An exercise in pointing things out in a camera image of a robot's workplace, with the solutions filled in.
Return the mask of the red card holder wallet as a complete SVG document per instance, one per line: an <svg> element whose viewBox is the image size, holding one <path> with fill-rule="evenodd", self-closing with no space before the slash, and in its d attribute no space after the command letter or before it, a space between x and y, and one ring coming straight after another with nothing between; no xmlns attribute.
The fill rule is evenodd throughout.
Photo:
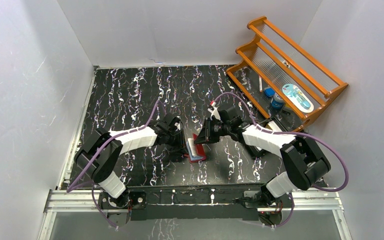
<svg viewBox="0 0 384 240"><path fill-rule="evenodd" d="M193 133L192 138L188 138L186 141L187 158L190 163L197 163L205 161L207 159L204 147L202 144L195 144L194 141L198 135Z"/></svg>

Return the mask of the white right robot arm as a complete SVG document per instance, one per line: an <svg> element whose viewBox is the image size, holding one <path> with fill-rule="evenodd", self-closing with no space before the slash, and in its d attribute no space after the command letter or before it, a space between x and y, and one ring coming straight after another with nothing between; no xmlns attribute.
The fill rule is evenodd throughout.
<svg viewBox="0 0 384 240"><path fill-rule="evenodd" d="M331 165L317 142L300 132L270 132L258 124L243 120L234 107L218 110L209 108L198 135L189 138L186 147L189 156L197 156L198 146L214 144L221 137L253 149L266 151L281 158L285 171L263 184L257 193L244 193L239 199L244 205L257 203L275 207L282 196L295 190L308 190L331 170Z"/></svg>

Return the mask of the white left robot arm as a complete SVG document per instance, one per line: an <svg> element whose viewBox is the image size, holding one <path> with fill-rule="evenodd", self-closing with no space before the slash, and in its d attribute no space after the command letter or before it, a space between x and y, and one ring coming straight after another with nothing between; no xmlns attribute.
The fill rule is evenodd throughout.
<svg viewBox="0 0 384 240"><path fill-rule="evenodd" d="M121 154L165 145L169 157L179 159L187 154L187 144L181 119L166 114L160 120L151 120L148 125L128 130L110 132L97 128L77 151L75 164L95 185L110 195L110 202L117 208L129 203L128 188L116 175L114 168Z"/></svg>

